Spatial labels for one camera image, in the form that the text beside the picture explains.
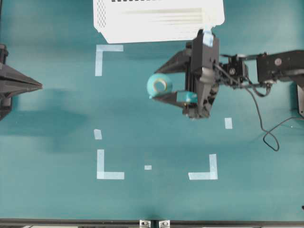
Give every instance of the white tape marker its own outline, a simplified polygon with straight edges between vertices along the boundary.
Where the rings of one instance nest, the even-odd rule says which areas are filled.
[[[217,165],[217,155],[209,155],[209,165],[210,172],[189,172],[189,179],[191,181],[199,180],[217,180],[218,179],[218,165]]]
[[[124,51],[123,45],[96,45],[95,76],[103,75],[104,51]]]
[[[152,166],[151,165],[145,165],[144,170],[152,170]]]
[[[105,172],[105,151],[97,150],[97,179],[124,180],[124,172]]]
[[[94,130],[94,137],[96,140],[102,140],[103,136],[101,135],[101,130],[95,129]]]
[[[225,118],[225,128],[226,129],[233,129],[232,118]]]

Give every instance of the teal tape roll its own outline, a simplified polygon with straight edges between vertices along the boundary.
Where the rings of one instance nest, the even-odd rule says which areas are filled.
[[[154,74],[152,75],[147,82],[147,91],[150,97],[155,97],[172,91],[172,81],[165,74]]]

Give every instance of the black cable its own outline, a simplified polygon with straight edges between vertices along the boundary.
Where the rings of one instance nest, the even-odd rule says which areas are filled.
[[[274,129],[276,129],[277,127],[281,126],[281,125],[284,124],[285,122],[287,122],[287,121],[289,121],[289,120],[292,120],[292,119],[304,121],[304,118],[300,118],[300,117],[289,117],[288,119],[282,121],[281,123],[279,123],[278,125],[276,125],[275,127],[273,127],[269,132],[272,132],[272,131],[273,131]],[[265,140],[265,138],[266,138],[267,135],[268,135],[268,133],[266,133],[266,134],[264,135],[263,141],[264,141],[264,143],[266,143],[266,145],[270,146],[270,145],[266,142],[266,140]]]
[[[245,76],[245,78],[248,80],[250,85],[253,85],[253,83],[251,82],[251,80],[249,79],[248,76]],[[266,87],[266,93],[265,94],[260,93],[254,86],[252,86],[252,89],[255,92],[255,94],[258,95],[259,97],[265,97],[265,96],[268,96],[270,94],[271,86]]]
[[[269,134],[269,135],[271,135],[271,136],[274,138],[274,140],[275,140],[275,142],[276,142],[276,144],[277,144],[277,148],[274,148],[273,146],[271,146],[271,145],[268,144],[268,143],[266,143],[266,144],[267,144],[267,146],[269,146],[269,147],[270,147],[271,149],[273,149],[274,151],[278,151],[278,150],[280,149],[279,141],[277,140],[277,138],[276,138],[270,131],[267,131],[267,130],[264,129],[264,127],[263,127],[263,121],[262,121],[262,116],[261,116],[261,113],[260,113],[260,109],[259,109],[259,107],[258,107],[257,100],[256,100],[255,96],[253,95],[253,93],[252,93],[248,88],[246,88],[246,87],[244,87],[242,84],[240,84],[237,80],[235,80],[234,78],[232,78],[232,77],[231,77],[223,68],[221,68],[219,65],[214,64],[214,66],[215,66],[219,71],[221,71],[227,78],[229,78],[230,80],[232,80],[233,82],[235,82],[239,87],[245,89],[245,90],[251,95],[251,97],[252,97],[252,99],[253,99],[253,101],[254,101],[254,103],[255,103],[255,105],[256,105],[256,110],[257,110],[258,118],[259,118],[259,120],[260,120],[260,127],[261,127],[261,129],[262,129],[263,132],[266,132],[267,135]]]

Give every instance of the tape strip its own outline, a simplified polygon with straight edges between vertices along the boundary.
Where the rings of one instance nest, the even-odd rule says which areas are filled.
[[[103,75],[104,51],[124,51],[123,45],[96,45],[95,76]]]
[[[151,165],[145,165],[144,170],[152,170],[152,166]]]
[[[207,45],[208,47],[213,47],[213,35],[211,32],[212,26],[211,25],[206,25],[203,33],[203,44]]]
[[[233,129],[232,118],[225,118],[225,128],[226,129]]]
[[[124,172],[105,172],[105,151],[97,150],[97,179],[124,180]]]
[[[191,181],[199,180],[217,180],[218,179],[218,165],[217,165],[217,155],[209,155],[209,165],[210,172],[189,172],[189,179]]]
[[[94,137],[96,140],[102,140],[103,136],[101,135],[101,130],[94,129]]]

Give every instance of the white crate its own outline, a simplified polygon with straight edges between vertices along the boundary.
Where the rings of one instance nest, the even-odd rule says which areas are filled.
[[[191,40],[221,25],[223,0],[93,0],[94,27],[108,43]]]

